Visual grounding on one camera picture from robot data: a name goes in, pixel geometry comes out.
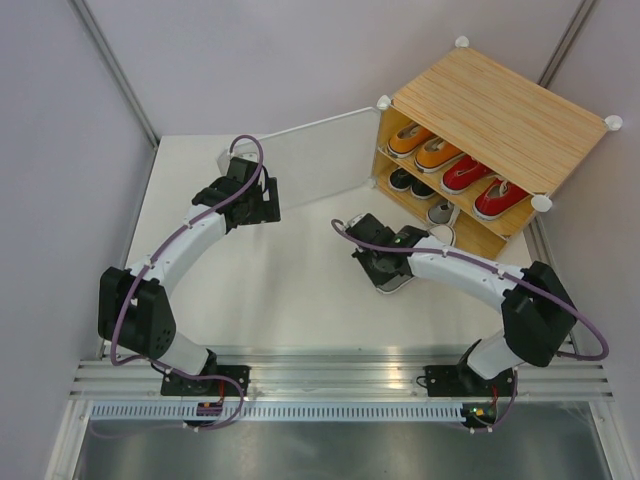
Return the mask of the grey sneaker orange sole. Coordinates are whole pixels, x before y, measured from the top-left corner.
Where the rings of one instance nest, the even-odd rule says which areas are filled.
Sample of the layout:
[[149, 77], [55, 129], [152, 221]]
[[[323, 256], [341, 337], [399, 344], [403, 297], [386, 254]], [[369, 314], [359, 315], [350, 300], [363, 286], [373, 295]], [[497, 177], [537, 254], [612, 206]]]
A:
[[[456, 234], [452, 227], [438, 225], [428, 229], [427, 232], [430, 238], [438, 239], [447, 246], [454, 246], [456, 243]], [[376, 289], [383, 294], [391, 294], [411, 280], [412, 276], [409, 274], [395, 274], [390, 280], [377, 286]]]

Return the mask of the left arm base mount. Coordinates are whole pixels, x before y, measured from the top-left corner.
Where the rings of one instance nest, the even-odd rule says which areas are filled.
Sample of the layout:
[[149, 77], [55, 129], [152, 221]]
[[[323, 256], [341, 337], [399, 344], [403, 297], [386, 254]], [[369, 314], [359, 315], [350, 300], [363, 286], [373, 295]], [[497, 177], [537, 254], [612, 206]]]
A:
[[[237, 389], [222, 380], [190, 380], [175, 373], [166, 374], [165, 370], [155, 364], [151, 367], [163, 374], [161, 384], [162, 396], [181, 397], [236, 397], [239, 398]], [[247, 365], [218, 365], [215, 373], [205, 372], [205, 375], [218, 375], [228, 377], [238, 383], [242, 393], [247, 393], [250, 383], [250, 367]]]

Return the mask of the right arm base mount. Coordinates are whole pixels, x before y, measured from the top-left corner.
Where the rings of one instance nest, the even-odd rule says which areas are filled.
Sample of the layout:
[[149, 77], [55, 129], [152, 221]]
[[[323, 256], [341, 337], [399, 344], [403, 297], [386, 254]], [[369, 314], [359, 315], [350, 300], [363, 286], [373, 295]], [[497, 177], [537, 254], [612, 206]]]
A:
[[486, 380], [466, 365], [427, 365], [414, 382], [429, 398], [502, 398], [513, 393], [515, 371], [507, 369]]

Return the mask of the white cabinet door panel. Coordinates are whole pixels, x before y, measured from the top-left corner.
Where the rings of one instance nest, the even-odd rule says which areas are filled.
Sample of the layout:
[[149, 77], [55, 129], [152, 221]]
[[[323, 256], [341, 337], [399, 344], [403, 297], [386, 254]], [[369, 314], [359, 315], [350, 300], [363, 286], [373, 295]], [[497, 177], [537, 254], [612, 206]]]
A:
[[372, 172], [380, 112], [363, 108], [258, 139], [283, 210], [363, 185]]

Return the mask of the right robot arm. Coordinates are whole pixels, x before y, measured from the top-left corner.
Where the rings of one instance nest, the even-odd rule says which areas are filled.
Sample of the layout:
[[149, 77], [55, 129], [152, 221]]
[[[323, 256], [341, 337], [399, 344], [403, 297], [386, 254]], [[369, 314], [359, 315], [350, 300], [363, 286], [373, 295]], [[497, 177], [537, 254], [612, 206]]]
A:
[[456, 248], [455, 232], [447, 225], [393, 231], [367, 213], [342, 231], [356, 244], [352, 256], [379, 291], [392, 293], [414, 278], [431, 280], [500, 313], [501, 329], [475, 341], [456, 364], [425, 367], [431, 397], [508, 396], [515, 368], [548, 366], [575, 326], [573, 303], [545, 263], [521, 268], [472, 255]]

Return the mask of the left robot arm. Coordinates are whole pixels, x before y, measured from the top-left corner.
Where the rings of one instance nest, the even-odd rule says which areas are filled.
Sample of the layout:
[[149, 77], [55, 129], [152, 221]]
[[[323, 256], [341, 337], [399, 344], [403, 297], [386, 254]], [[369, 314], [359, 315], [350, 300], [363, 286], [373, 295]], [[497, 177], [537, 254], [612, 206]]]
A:
[[233, 229], [280, 220], [277, 179], [263, 165], [233, 157], [225, 175], [195, 194], [181, 226], [155, 252], [102, 274], [99, 336], [181, 372], [195, 395], [209, 395], [218, 384], [216, 355], [178, 331], [171, 294], [196, 260]]

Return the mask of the black sneaker white laces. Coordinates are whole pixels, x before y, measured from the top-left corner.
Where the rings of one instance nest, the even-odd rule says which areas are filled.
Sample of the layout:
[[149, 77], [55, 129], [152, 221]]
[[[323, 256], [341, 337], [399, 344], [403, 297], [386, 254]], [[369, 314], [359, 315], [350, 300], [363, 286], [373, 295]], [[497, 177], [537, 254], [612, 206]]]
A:
[[417, 179], [413, 181], [410, 193], [419, 200], [428, 200], [436, 195], [436, 191], [433, 188]]

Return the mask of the red sneaker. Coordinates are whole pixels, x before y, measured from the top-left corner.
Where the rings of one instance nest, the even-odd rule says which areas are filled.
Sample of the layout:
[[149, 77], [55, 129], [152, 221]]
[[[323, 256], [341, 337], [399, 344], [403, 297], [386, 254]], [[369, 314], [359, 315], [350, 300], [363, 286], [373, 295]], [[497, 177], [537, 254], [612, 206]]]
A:
[[476, 198], [473, 214], [484, 221], [499, 218], [506, 211], [525, 200], [529, 194], [514, 183], [496, 178]]
[[443, 174], [441, 188], [451, 195], [460, 194], [476, 181], [493, 173], [493, 170], [475, 158], [464, 155]]

